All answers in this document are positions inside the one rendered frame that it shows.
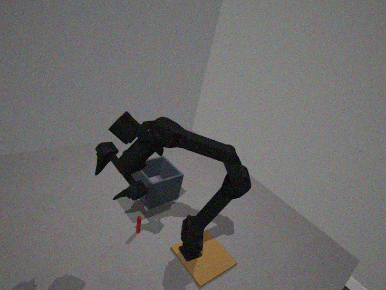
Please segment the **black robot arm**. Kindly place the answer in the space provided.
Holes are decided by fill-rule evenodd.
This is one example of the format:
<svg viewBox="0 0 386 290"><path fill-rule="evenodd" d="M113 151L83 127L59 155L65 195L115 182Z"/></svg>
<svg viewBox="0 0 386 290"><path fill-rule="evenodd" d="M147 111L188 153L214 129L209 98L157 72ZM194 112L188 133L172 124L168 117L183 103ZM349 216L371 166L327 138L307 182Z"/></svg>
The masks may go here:
<svg viewBox="0 0 386 290"><path fill-rule="evenodd" d="M130 152L140 162L145 162L154 152L162 156L163 147L178 147L224 163L227 174L221 188L196 216L188 215L183 220L183 245L178 249L187 262L201 257L205 227L232 199L242 197L251 188L248 169L241 164L235 148L187 131L163 116L140 125L126 111L108 130L124 144L131 143L138 137L130 146Z"/></svg>

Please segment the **red peg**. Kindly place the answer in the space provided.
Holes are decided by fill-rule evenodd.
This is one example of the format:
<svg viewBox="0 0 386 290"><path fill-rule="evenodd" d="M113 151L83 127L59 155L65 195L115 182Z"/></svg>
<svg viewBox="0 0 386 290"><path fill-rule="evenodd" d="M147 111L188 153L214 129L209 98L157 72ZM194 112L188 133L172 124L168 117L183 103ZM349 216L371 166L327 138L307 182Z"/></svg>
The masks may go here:
<svg viewBox="0 0 386 290"><path fill-rule="evenodd" d="M140 233L140 225L141 225L141 216L138 216L137 218L137 227L136 227L136 233Z"/></svg>

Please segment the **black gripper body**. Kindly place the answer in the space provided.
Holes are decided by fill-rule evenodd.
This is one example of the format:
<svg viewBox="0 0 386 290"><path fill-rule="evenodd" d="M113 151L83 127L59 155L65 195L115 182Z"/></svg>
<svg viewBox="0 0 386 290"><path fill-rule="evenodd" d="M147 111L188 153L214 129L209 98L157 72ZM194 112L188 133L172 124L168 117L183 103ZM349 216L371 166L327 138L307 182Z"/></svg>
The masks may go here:
<svg viewBox="0 0 386 290"><path fill-rule="evenodd" d="M138 161L130 152L130 147L123 152L118 158L118 149L112 142L104 142L98 144L96 147L97 153L103 158L109 158L116 169L122 174L130 186L127 187L127 193L132 200L137 200L144 196L148 189L140 180L138 182L131 176L131 174L145 162Z"/></svg>

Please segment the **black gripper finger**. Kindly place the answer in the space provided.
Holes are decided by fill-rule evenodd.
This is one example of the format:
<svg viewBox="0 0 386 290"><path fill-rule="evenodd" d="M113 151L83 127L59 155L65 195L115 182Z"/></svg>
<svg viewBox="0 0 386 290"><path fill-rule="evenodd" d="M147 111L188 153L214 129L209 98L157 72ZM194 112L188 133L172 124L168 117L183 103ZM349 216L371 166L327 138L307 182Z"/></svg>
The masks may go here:
<svg viewBox="0 0 386 290"><path fill-rule="evenodd" d="M97 165L96 165L96 171L95 175L99 175L99 173L103 170L104 167L110 162L111 160L109 158L103 159L98 153L97 153Z"/></svg>
<svg viewBox="0 0 386 290"><path fill-rule="evenodd" d="M115 200L115 199L117 199L117 198L120 198L120 197L126 197L126 196L127 196L129 199L131 199L130 196L129 196L129 194L127 193L127 189L121 191L118 195L116 195L116 196L113 198L113 200Z"/></svg>

